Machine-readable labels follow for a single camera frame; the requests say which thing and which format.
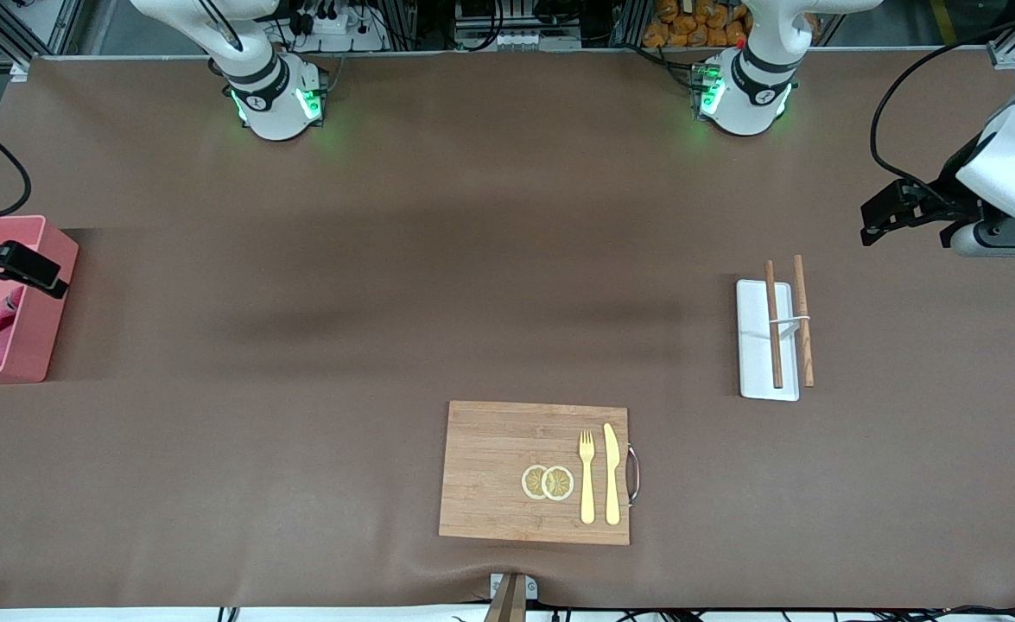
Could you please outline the pink plastic bin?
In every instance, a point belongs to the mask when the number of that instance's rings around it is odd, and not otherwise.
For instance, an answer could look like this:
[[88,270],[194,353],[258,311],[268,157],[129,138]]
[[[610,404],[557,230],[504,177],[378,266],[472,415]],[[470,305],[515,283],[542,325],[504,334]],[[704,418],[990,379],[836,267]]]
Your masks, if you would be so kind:
[[[60,266],[61,278],[70,282],[79,253],[79,245],[41,215],[0,218],[0,243],[27,245]],[[24,287],[17,312],[12,339],[0,365],[0,384],[26,384],[44,381],[60,330],[64,300],[55,300],[40,291],[13,281],[0,280],[0,301],[13,289]]]

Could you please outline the brown wooden rod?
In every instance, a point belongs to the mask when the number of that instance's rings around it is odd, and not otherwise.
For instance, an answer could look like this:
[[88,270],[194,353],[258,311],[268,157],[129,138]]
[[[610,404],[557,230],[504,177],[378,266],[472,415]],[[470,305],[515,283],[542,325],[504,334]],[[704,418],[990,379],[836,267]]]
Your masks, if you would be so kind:
[[779,336],[779,303],[776,296],[775,268],[773,261],[764,261],[764,285],[766,286],[766,307],[768,316],[769,354],[771,355],[772,383],[782,389],[783,364],[781,364],[781,341]]
[[812,353],[806,268],[804,268],[803,258],[799,253],[794,256],[794,276],[796,313],[799,315],[799,327],[796,335],[798,335],[801,382],[803,387],[814,387],[814,354]]

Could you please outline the white rack base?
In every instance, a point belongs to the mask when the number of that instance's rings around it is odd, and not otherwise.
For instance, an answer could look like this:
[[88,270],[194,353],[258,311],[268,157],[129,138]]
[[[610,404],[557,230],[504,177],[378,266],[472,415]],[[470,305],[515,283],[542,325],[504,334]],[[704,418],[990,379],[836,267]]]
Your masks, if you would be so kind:
[[[772,383],[771,342],[768,334],[764,281],[741,279],[736,283],[736,320],[739,330],[739,392],[747,399],[796,402],[800,399],[801,373],[798,332],[781,335],[783,388]],[[791,284],[776,282],[779,318],[796,316]]]

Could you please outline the orange bread pile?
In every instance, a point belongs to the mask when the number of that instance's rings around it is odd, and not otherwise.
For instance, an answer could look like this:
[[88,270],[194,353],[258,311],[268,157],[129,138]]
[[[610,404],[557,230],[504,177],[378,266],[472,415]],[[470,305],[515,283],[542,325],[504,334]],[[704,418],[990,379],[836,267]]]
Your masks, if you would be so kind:
[[737,0],[654,0],[642,48],[744,46],[752,31],[747,4]]

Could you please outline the brown table cover mat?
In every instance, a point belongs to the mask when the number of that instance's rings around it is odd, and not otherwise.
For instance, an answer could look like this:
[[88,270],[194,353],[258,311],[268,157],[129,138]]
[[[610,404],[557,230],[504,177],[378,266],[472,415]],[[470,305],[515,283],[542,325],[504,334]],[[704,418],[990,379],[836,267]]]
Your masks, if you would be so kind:
[[[745,139],[632,53],[352,58],[282,144],[203,60],[38,60],[0,139],[80,252],[0,386],[0,606],[1015,607],[1015,259],[859,238],[917,56],[811,53]],[[741,397],[797,253],[815,386]],[[441,538],[452,399],[628,409],[631,544]]]

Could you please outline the yellow knife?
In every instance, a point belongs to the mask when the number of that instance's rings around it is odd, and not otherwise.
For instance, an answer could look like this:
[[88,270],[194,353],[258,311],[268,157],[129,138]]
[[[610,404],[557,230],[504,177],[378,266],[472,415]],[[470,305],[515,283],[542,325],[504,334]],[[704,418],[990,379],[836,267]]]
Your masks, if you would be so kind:
[[618,435],[609,422],[603,424],[603,436],[606,458],[605,520],[610,526],[618,526],[621,523],[618,468],[622,452]]

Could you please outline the white power strip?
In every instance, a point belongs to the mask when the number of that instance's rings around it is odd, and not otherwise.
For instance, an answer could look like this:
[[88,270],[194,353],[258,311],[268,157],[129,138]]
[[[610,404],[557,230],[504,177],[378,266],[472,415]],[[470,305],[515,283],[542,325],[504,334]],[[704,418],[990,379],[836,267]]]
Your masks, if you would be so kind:
[[360,0],[283,0],[289,19],[283,31],[299,53],[391,51],[384,16]]

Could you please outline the yellow fork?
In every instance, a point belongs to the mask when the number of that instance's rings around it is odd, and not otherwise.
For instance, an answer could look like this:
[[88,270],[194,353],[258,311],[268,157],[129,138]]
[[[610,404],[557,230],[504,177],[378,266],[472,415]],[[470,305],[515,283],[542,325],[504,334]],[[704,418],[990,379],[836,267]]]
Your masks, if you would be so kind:
[[580,480],[580,520],[584,524],[594,524],[595,503],[593,492],[593,458],[595,444],[593,433],[582,430],[578,442],[578,455],[581,463]]

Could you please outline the wooden cutting board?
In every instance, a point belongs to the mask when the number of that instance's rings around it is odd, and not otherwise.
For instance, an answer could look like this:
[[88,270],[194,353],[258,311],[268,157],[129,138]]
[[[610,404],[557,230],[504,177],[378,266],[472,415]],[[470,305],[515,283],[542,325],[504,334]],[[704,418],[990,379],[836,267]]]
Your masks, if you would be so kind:
[[[610,406],[461,401],[447,407],[447,445],[441,474],[439,534],[512,543],[629,546],[628,409]],[[603,425],[609,422],[622,452],[618,468],[621,523],[605,520],[606,458]],[[582,430],[593,433],[594,524],[580,520]],[[524,469],[563,466],[574,475],[563,501],[524,495]]]

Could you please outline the grey metal mount plate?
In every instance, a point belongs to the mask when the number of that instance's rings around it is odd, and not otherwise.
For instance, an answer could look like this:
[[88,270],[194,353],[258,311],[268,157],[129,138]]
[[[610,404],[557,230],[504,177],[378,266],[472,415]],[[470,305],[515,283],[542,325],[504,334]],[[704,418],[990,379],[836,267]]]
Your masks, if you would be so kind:
[[[537,581],[532,578],[532,576],[524,574],[514,574],[514,588],[523,591],[524,598],[530,601],[538,600],[538,584]],[[500,588],[504,584],[510,584],[511,579],[507,578],[507,574],[491,574],[490,575],[490,594],[488,594],[488,601],[492,601],[500,591]]]

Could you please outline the brown mount post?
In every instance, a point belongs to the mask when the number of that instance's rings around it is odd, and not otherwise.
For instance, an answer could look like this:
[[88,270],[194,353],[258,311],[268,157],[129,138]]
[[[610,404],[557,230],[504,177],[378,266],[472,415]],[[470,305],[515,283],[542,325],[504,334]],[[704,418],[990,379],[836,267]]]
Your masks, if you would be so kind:
[[526,622],[527,589],[524,574],[500,576],[484,622]]

